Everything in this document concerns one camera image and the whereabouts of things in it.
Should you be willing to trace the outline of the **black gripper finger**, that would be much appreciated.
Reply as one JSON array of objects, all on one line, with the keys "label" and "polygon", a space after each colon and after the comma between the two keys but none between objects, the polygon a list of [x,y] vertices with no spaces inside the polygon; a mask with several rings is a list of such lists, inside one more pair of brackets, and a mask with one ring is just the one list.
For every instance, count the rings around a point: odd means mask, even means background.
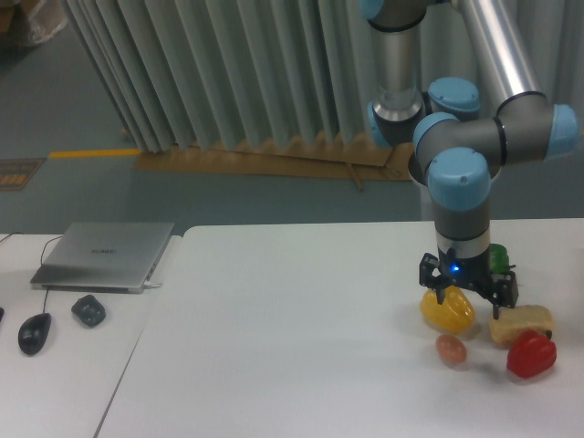
[{"label": "black gripper finger", "polygon": [[478,283],[476,292],[492,304],[492,317],[499,318],[501,308],[516,307],[518,300],[516,274],[513,271],[492,273]]},{"label": "black gripper finger", "polygon": [[452,285],[452,279],[441,273],[436,256],[425,253],[419,264],[419,284],[431,289],[436,295],[437,304],[442,305],[446,289]]}]

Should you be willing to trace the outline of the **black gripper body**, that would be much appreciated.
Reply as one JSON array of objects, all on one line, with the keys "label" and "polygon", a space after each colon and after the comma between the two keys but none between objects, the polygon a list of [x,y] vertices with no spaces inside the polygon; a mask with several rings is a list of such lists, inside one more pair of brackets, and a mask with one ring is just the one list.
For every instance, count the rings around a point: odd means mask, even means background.
[{"label": "black gripper body", "polygon": [[490,246],[473,257],[461,258],[456,251],[438,250],[439,272],[433,291],[445,290],[449,286],[472,290],[474,292],[492,292]]}]

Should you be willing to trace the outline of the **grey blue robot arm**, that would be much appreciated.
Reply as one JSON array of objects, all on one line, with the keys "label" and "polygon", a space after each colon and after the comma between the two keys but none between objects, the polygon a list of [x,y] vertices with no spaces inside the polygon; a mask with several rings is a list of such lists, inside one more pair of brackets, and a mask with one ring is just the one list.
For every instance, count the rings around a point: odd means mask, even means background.
[{"label": "grey blue robot arm", "polygon": [[510,164],[543,161],[574,151],[581,134],[575,111],[548,101],[525,44],[502,1],[455,1],[496,112],[480,118],[475,86],[461,78],[435,80],[422,90],[420,26],[425,1],[363,1],[378,82],[367,107],[377,144],[414,146],[409,169],[429,194],[436,255],[424,255],[419,281],[438,301],[457,286],[494,310],[513,308],[516,275],[491,265],[492,181]]}]

